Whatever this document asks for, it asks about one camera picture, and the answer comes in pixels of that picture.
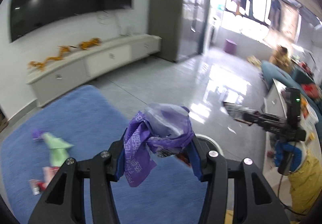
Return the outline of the blue white gloved right hand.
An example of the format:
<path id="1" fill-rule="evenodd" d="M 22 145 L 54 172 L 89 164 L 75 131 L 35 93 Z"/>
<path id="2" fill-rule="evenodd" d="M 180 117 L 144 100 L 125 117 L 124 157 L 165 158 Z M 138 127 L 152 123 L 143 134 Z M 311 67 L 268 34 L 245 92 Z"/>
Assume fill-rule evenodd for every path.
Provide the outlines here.
<path id="1" fill-rule="evenodd" d="M 307 157 L 305 142 L 275 142 L 274 163 L 281 175 L 289 175 L 298 171 Z"/>

